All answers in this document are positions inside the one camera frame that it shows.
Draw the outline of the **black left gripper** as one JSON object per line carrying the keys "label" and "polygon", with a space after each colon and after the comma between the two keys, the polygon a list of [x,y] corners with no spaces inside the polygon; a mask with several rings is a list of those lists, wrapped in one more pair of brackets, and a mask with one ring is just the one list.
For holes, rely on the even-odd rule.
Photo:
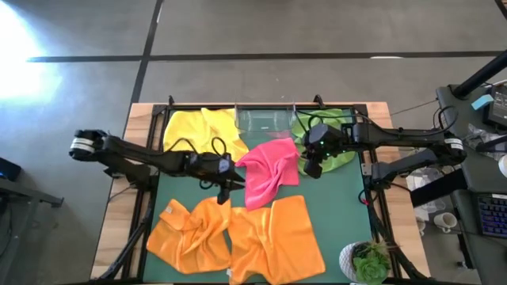
{"label": "black left gripper", "polygon": [[230,199],[230,191],[245,187],[245,179],[239,174],[234,174],[233,161],[229,153],[189,153],[185,161],[185,174],[213,184],[225,184],[230,181],[230,189],[220,187],[217,195],[217,203],[220,205]]}

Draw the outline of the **green microfiber towel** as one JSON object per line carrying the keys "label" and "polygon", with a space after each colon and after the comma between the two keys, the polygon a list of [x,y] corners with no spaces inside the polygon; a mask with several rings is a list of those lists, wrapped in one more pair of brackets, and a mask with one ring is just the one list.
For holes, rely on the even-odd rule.
{"label": "green microfiber towel", "polygon": [[[346,113],[343,109],[328,108],[319,109],[314,111],[299,110],[294,124],[292,125],[292,136],[294,144],[299,151],[300,157],[298,160],[298,170],[302,175],[306,175],[303,171],[306,158],[303,156],[305,148],[303,146],[303,137],[305,132],[316,124],[324,123],[329,124],[331,127],[339,129],[342,124],[349,123],[350,117],[345,117]],[[337,169],[349,162],[355,157],[354,152],[345,152],[336,157],[330,157],[322,161],[321,167],[324,173]]]}

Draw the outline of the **pink microfiber towel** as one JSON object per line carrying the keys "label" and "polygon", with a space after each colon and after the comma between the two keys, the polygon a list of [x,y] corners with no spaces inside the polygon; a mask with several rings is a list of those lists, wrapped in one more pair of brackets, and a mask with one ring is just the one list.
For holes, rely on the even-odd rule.
{"label": "pink microfiber towel", "polygon": [[272,202],[281,185],[298,186],[298,160],[299,151],[290,138],[259,144],[239,159],[235,166],[246,169],[246,209]]}

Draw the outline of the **orange microfiber towel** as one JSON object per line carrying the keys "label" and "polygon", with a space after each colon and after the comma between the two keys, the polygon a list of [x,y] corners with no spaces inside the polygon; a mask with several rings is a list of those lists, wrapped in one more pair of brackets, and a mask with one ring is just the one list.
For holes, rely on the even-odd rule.
{"label": "orange microfiber towel", "polygon": [[224,232],[231,221],[231,202],[201,200],[192,211],[175,199],[166,205],[147,241],[147,251],[182,274],[228,268],[231,253]]}
{"label": "orange microfiber towel", "polygon": [[281,285],[326,271],[303,196],[277,199],[270,207],[231,209],[230,285],[260,275]]}

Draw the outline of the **yellow microfiber towel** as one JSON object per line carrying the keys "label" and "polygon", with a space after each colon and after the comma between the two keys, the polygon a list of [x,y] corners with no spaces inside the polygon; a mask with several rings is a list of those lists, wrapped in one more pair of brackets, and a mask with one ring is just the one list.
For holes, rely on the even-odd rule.
{"label": "yellow microfiber towel", "polygon": [[198,153],[214,153],[212,139],[221,138],[225,142],[226,151],[237,162],[249,152],[247,145],[241,140],[239,131],[234,124],[233,108],[210,110],[201,108],[199,111],[176,111],[166,126],[163,138],[163,150],[169,150],[178,139],[180,141],[173,150],[192,150]]}

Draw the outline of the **green table mat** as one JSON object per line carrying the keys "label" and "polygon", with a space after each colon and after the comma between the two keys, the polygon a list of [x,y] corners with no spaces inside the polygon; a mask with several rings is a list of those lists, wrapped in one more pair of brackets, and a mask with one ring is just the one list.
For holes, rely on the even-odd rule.
{"label": "green table mat", "polygon": [[[253,148],[270,139],[243,139]],[[298,186],[284,186],[278,198],[302,195],[306,201],[308,214],[316,240],[321,249],[326,271],[305,279],[305,283],[347,283],[347,277],[339,266],[340,251],[355,241],[371,239],[372,232],[367,208],[357,199],[363,189],[360,171],[360,158],[354,159],[320,178],[313,179],[302,175]],[[215,196],[216,189],[200,189],[197,180],[190,177],[169,177],[161,175],[158,192],[154,201],[154,222],[171,199],[194,208],[203,198]]]}

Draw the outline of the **clear plastic bin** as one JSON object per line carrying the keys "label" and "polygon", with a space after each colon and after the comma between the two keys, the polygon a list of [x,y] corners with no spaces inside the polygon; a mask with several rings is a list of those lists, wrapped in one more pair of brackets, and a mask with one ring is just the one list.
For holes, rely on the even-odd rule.
{"label": "clear plastic bin", "polygon": [[234,124],[242,139],[285,139],[292,136],[293,112],[286,105],[237,104]]}

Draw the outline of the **clear plastic container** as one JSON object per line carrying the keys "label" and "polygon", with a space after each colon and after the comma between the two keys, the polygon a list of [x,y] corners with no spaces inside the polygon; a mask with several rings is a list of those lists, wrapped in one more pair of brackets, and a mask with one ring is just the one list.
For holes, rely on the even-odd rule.
{"label": "clear plastic container", "polygon": [[[441,178],[444,172],[435,168],[424,168],[413,171],[407,178],[406,183],[410,191],[415,190]],[[430,215],[446,209],[446,203],[441,199],[435,199],[414,208],[417,218],[428,222]]]}

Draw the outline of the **black padded bar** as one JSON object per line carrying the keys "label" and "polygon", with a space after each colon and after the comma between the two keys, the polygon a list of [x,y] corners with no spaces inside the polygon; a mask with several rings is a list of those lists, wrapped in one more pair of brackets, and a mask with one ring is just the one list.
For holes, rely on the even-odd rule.
{"label": "black padded bar", "polygon": [[412,205],[419,207],[443,196],[452,194],[455,190],[466,190],[468,188],[463,170],[458,169],[452,173],[430,182],[410,193]]}

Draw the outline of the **white mug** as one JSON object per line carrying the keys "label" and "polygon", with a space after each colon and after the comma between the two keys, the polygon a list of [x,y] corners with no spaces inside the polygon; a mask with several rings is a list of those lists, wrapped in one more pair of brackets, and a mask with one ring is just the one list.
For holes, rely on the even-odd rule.
{"label": "white mug", "polygon": [[445,234],[458,224],[458,219],[450,212],[444,212],[433,217],[433,223]]}

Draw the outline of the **light blue card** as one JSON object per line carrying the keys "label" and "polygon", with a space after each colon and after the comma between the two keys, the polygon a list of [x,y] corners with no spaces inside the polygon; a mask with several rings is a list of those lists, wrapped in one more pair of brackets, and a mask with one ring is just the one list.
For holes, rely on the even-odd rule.
{"label": "light blue card", "polygon": [[471,103],[471,107],[477,111],[481,108],[485,108],[487,105],[489,105],[491,102],[493,102],[494,99],[490,94],[484,94],[475,101]]}

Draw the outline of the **backlit computer keyboard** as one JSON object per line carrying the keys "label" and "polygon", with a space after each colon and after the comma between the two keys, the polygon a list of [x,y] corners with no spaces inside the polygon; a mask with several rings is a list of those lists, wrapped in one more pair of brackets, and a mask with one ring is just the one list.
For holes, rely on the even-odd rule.
{"label": "backlit computer keyboard", "polygon": [[482,234],[507,239],[507,195],[481,194],[476,197],[476,204]]}

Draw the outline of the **black stand pole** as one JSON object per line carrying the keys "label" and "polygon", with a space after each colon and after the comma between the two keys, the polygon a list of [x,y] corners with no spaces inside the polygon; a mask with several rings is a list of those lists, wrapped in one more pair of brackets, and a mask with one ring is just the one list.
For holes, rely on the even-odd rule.
{"label": "black stand pole", "polygon": [[507,67],[507,49],[492,59],[480,70],[471,75],[467,80],[452,88],[452,95],[460,100],[468,98],[469,94],[481,84],[491,79]]}

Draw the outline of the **black box device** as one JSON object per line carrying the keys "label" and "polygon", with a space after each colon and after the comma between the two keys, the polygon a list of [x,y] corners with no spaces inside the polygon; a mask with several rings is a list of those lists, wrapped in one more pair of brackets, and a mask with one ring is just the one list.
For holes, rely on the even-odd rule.
{"label": "black box device", "polygon": [[482,122],[507,130],[507,85],[495,85],[486,94],[493,100],[484,108]]}

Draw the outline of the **black device blue light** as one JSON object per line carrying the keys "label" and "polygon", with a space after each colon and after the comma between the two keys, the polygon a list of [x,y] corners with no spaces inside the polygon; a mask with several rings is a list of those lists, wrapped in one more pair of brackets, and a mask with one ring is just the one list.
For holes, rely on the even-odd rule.
{"label": "black device blue light", "polygon": [[0,178],[16,182],[21,175],[22,168],[4,158],[0,158]]}

